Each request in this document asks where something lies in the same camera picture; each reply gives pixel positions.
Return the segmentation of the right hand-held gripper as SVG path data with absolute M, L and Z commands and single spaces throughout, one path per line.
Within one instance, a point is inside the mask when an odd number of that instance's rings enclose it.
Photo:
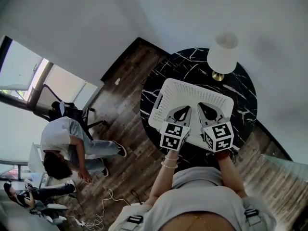
M 222 110 L 212 104 L 199 102 L 197 111 L 201 126 L 205 127 L 202 128 L 202 132 L 209 150 L 220 152 L 230 149 L 233 145 L 234 133 L 231 122 L 225 118 Z

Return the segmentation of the black marble round table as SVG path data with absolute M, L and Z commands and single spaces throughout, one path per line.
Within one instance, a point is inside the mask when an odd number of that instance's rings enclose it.
M 147 77 L 141 92 L 141 121 L 151 142 L 162 153 L 167 150 L 159 146 L 161 135 L 149 124 L 154 103 L 164 81 L 173 78 L 197 85 L 232 98 L 234 105 L 231 125 L 234 131 L 233 151 L 238 151 L 249 138 L 257 118 L 257 96 L 254 85 L 244 70 L 237 64 L 235 70 L 222 81 L 212 78 L 212 69 L 207 63 L 208 49 L 190 48 L 176 52 L 164 59 Z

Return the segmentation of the white table lamp brass base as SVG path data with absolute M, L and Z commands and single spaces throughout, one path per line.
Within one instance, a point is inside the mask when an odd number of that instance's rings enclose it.
M 214 80 L 222 81 L 225 75 L 235 70 L 237 46 L 238 39 L 232 32 L 223 32 L 215 37 L 207 54 L 207 63 L 212 69 Z

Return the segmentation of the person's grey top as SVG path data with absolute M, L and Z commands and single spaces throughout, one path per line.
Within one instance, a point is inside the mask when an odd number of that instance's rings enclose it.
M 258 216 L 246 218 L 247 209 Z M 258 197 L 239 197 L 222 185 L 220 171 L 213 167 L 192 167 L 174 174 L 171 190 L 153 206 L 133 205 L 122 209 L 108 231 L 159 231 L 168 221 L 187 212 L 211 212 L 226 219 L 236 231 L 274 231 L 276 220 Z M 143 216 L 139 225 L 128 217 Z

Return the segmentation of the black-framed window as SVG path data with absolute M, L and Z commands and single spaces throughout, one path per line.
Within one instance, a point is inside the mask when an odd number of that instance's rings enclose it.
M 47 84 L 63 101 L 85 109 L 101 85 L 54 65 L 20 43 L 0 39 L 0 160 L 26 161 L 47 120 L 28 109 L 30 93 Z

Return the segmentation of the red wrist band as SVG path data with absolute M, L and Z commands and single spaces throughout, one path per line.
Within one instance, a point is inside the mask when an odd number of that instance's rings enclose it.
M 221 152 L 216 152 L 215 153 L 215 159 L 217 161 L 220 161 L 220 160 L 224 160 L 226 158 L 230 158 L 230 150 L 223 150 Z

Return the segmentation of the frosted glass partition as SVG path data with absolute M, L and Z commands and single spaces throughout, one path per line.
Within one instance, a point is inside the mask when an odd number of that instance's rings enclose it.
M 291 174 L 295 178 L 302 180 L 304 183 L 308 185 L 308 165 L 297 163 L 293 161 L 289 161 L 286 159 L 277 158 L 274 156 L 262 154 L 264 158 L 269 160 L 270 162 L 274 163 L 285 172 Z

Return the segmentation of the white perforated plastic basket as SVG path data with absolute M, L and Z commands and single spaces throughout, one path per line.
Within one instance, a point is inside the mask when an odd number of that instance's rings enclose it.
M 202 128 L 205 127 L 201 126 L 197 111 L 197 105 L 199 102 L 209 103 L 220 108 L 225 118 L 230 121 L 234 105 L 232 98 L 201 88 L 197 85 L 168 78 L 163 83 L 154 103 L 154 108 L 152 109 L 149 118 L 149 124 L 160 132 L 162 123 L 165 121 L 171 110 L 180 106 L 190 106 L 192 108 L 192 113 L 188 127 L 191 128 L 191 132 L 186 142 L 209 150 L 204 141 L 202 132 Z

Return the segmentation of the person's left forearm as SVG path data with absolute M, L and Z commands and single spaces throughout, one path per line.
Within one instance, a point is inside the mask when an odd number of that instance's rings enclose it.
M 170 150 L 165 155 L 165 160 L 161 162 L 161 169 L 154 181 L 149 198 L 144 203 L 145 205 L 153 206 L 162 194 L 171 190 L 174 172 L 178 167 L 178 159 L 179 153 L 177 151 Z

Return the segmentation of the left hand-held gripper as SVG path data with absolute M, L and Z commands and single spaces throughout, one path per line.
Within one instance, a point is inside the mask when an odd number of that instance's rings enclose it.
M 173 151 L 180 150 L 191 132 L 191 128 L 188 127 L 191 113 L 190 106 L 180 106 L 168 113 L 160 129 L 160 147 Z

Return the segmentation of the black office chair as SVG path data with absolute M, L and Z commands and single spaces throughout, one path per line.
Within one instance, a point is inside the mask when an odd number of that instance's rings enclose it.
M 89 132 L 90 128 L 99 124 L 107 125 L 104 120 L 89 124 L 89 112 L 95 112 L 95 109 L 88 107 L 85 111 L 82 111 L 74 103 L 63 102 L 46 84 L 43 84 L 40 89 L 32 88 L 27 100 L 27 107 L 34 115 L 49 122 L 63 116 L 76 120 L 90 140 L 93 139 Z

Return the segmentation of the person's right forearm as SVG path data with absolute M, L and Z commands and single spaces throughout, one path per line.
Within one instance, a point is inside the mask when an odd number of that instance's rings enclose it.
M 231 158 L 218 161 L 225 187 L 232 189 L 241 198 L 247 197 L 243 181 Z

